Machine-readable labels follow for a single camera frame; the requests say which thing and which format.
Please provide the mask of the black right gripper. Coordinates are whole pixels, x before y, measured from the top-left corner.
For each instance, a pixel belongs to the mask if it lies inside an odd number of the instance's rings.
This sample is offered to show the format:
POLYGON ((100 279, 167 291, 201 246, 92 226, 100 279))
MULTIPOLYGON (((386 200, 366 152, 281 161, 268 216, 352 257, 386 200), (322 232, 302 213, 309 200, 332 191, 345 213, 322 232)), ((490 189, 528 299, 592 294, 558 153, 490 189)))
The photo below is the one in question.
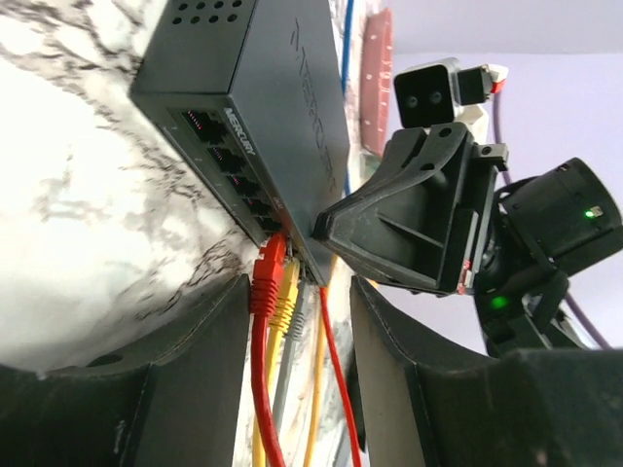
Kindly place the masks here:
POLYGON ((457 292, 472 294, 489 242, 495 181, 509 156, 504 143, 472 144, 461 122, 395 131, 371 178, 317 216, 313 238, 362 276, 438 292, 467 166, 459 206, 476 217, 457 292))

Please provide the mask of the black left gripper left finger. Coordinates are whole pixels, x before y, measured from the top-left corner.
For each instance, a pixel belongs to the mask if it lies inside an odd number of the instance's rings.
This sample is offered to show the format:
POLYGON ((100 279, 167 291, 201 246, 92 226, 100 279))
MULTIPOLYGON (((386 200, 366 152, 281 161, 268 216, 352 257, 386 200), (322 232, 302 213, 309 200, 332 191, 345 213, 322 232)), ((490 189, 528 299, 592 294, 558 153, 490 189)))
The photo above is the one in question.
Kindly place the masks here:
POLYGON ((5 466, 229 466, 249 279, 207 286, 162 328, 86 367, 1 371, 5 466))

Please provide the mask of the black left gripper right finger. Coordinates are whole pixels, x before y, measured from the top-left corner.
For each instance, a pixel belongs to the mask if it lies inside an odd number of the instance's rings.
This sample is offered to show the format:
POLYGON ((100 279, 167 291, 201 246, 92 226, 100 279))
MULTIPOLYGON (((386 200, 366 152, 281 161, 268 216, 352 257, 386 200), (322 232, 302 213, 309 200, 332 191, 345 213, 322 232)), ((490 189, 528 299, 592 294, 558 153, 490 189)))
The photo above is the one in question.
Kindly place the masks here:
POLYGON ((622 354, 515 350, 494 359, 350 286, 366 441, 375 466, 618 466, 622 354))

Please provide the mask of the dark grey network switch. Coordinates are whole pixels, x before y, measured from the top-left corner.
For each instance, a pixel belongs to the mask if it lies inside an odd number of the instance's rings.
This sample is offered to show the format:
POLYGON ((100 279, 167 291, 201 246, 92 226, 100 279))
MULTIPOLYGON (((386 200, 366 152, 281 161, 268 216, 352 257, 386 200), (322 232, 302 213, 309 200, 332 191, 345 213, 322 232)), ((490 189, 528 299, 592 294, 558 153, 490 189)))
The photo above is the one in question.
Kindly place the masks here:
POLYGON ((312 236, 349 153, 325 1, 169 1, 130 98, 255 243, 287 232, 326 284, 312 236))

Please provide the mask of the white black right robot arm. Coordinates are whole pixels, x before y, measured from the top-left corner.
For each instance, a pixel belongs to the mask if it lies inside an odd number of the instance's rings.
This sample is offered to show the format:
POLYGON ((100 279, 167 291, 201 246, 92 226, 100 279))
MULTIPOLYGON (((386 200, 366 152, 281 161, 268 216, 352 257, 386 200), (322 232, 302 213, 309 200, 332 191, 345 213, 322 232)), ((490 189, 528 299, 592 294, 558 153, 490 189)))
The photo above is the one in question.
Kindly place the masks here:
POLYGON ((507 159, 505 145, 481 145, 459 122, 398 130, 313 235, 382 285, 470 296, 493 357, 572 347, 561 301, 575 274, 621 250, 621 214, 578 158, 498 187, 507 159))

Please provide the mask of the pink dotted plate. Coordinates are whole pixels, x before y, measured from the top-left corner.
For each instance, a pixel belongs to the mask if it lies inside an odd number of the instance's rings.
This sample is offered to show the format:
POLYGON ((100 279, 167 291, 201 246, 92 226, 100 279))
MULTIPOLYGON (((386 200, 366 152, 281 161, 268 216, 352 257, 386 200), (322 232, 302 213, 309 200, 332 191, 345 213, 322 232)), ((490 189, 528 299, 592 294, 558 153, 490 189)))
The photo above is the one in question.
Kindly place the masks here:
POLYGON ((385 148, 393 65, 393 17, 384 8, 366 20, 360 70, 359 117, 363 148, 381 156, 385 148))

